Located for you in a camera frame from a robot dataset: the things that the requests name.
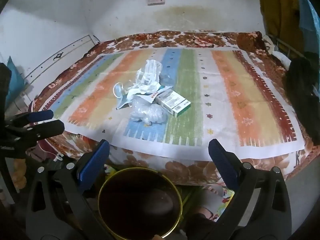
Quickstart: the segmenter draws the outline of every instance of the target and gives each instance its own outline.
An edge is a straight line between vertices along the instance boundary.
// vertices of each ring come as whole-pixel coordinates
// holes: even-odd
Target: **metal screw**
[[[67,167],[68,170],[71,170],[71,169],[74,168],[74,166],[75,166],[74,163],[68,163],[66,167]]]
[[[247,170],[251,169],[251,167],[252,167],[250,163],[243,163],[242,165]]]
[[[39,167],[38,172],[41,173],[42,171],[44,171],[44,167]]]
[[[281,170],[278,167],[273,167],[273,171],[275,173],[280,173],[281,172]]]

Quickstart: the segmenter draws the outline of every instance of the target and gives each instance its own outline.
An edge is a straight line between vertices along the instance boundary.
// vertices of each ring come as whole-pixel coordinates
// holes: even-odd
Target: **mustard yellow cloth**
[[[303,53],[298,0],[260,0],[260,6],[267,33]]]

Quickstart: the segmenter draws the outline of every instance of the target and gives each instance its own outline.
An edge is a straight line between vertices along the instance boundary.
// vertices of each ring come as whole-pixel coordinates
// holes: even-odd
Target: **bed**
[[[146,59],[162,60],[164,70],[176,76],[174,89],[192,103],[181,115],[184,120],[177,123],[169,117],[164,126],[144,127],[130,121],[130,108],[115,111],[110,88],[116,80],[132,77]],[[320,149],[295,118],[283,90],[284,73],[281,62],[268,54],[260,32],[135,34],[94,46],[44,88],[31,110],[51,109],[54,118],[65,123],[62,135],[40,142],[53,154],[78,159],[105,138],[111,144],[110,165],[153,168],[176,184],[223,184],[205,145],[212,138],[223,141],[230,136],[232,143],[222,145],[241,161],[265,170],[278,166],[288,179],[316,158]],[[224,97],[215,94],[219,85],[226,91]],[[224,107],[218,109],[217,102]],[[219,120],[224,113],[230,117]]]

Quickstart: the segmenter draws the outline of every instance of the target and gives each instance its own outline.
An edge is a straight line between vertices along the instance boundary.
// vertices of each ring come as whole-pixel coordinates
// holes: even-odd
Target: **floral blanket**
[[[275,90],[286,100],[282,89],[282,75],[284,69],[281,63],[266,52],[266,48],[261,38],[261,33],[180,33],[180,32],[159,32],[154,34],[136,34],[119,38],[114,41],[107,41],[96,45],[85,57],[64,71],[55,82],[49,84],[43,92],[35,99],[33,110],[46,109],[48,99],[52,98],[59,89],[76,76],[79,70],[90,64],[99,54],[110,54],[114,52],[124,52],[135,48],[151,49],[162,47],[184,47],[184,48],[232,48],[232,50],[242,49],[246,52],[255,66],[259,68],[262,75],[270,78]],[[248,126],[251,122],[248,119],[242,119],[243,125]],[[319,149],[312,146],[310,138],[305,134],[305,149],[294,151],[278,157],[263,159],[245,159],[255,167],[270,169],[272,166],[279,166],[285,177],[292,176],[293,171],[301,169],[314,159]],[[63,135],[48,140],[51,144],[51,151],[59,151],[74,158],[79,158],[83,153],[90,151],[96,141],[84,137],[64,132]],[[177,184],[201,185],[223,183],[214,163],[209,161],[194,161],[171,157],[160,157],[150,155],[146,152],[132,151],[124,147],[113,146],[110,153],[110,161],[119,166],[146,166],[159,170],[166,174],[173,182]]]

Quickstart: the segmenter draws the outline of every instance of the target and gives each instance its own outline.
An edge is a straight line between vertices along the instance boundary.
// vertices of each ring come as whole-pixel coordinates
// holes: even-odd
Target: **green and white box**
[[[191,105],[191,102],[186,100],[172,89],[168,89],[156,97],[156,102],[163,108],[167,109],[174,117],[178,117],[185,112]]]

